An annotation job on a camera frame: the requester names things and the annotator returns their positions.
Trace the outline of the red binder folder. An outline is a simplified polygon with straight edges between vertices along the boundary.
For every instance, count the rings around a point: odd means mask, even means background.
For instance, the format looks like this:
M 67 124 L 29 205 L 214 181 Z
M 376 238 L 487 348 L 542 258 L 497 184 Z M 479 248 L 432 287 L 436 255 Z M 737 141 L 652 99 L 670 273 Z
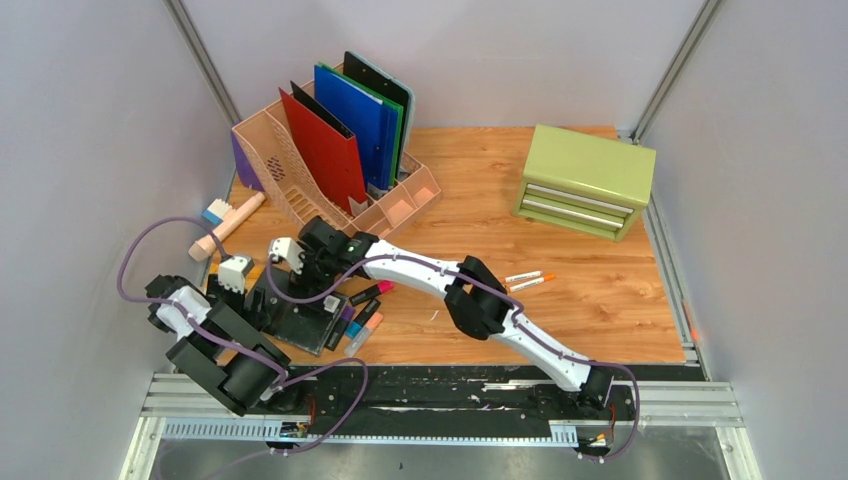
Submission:
M 357 139 L 326 107 L 295 83 L 280 90 L 290 134 L 321 192 L 346 213 L 368 207 Z

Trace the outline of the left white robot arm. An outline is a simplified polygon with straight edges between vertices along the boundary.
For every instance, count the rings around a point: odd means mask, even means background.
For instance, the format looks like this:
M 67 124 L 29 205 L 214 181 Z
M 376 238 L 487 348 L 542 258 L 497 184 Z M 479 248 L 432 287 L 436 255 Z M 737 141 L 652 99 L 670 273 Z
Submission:
M 168 360 L 236 415 L 271 404 L 283 413 L 298 411 L 306 386 L 288 375 L 290 358 L 262 333 L 277 302 L 261 288 L 228 290 L 216 274 L 208 287 L 204 294 L 172 275 L 159 275 L 145 287 L 153 301 L 149 322 L 177 336 Z

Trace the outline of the beige plastic file organizer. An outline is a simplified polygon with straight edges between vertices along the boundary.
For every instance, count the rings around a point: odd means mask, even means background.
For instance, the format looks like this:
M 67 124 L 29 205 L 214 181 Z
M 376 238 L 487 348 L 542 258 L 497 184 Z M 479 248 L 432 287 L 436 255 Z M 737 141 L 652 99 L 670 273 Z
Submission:
M 415 96 L 362 58 L 319 63 L 304 85 L 232 129 L 269 202 L 297 227 L 314 216 L 391 239 L 442 197 L 407 149 Z

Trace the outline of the black notebook with sticker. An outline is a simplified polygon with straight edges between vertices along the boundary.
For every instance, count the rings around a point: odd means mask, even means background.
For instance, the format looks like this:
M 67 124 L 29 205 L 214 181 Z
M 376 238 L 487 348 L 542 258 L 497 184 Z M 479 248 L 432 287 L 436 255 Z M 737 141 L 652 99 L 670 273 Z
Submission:
M 275 266 L 265 267 L 247 297 L 251 304 L 256 294 L 264 295 L 267 317 L 259 323 L 261 331 L 313 356 L 320 356 L 347 306 L 348 297 L 334 291 L 313 303 L 293 304 L 270 288 L 266 274 L 268 269 L 271 270 L 273 283 L 280 291 L 296 298 L 309 295 L 306 290 L 290 284 L 288 271 Z

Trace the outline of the green metal drawer cabinet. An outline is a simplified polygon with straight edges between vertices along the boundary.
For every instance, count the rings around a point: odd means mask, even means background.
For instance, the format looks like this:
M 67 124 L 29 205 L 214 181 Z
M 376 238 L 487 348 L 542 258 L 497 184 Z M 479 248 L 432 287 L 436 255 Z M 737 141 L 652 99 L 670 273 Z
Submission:
M 618 243 L 648 206 L 655 162 L 650 148 L 538 125 L 513 214 Z

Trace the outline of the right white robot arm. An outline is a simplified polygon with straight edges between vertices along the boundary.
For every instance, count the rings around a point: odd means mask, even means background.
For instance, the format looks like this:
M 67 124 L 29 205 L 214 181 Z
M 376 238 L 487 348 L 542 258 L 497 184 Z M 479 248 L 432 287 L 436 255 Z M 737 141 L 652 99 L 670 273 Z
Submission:
M 318 299 L 350 276 L 390 281 L 444 302 L 454 326 L 464 335 L 494 339 L 531 361 L 584 417 L 596 417 L 611 403 L 612 374 L 566 347 L 526 315 L 482 260 L 438 260 L 401 249 L 367 232 L 347 235 L 319 216 L 297 237 L 273 240 L 268 257 L 285 262 L 294 282 Z

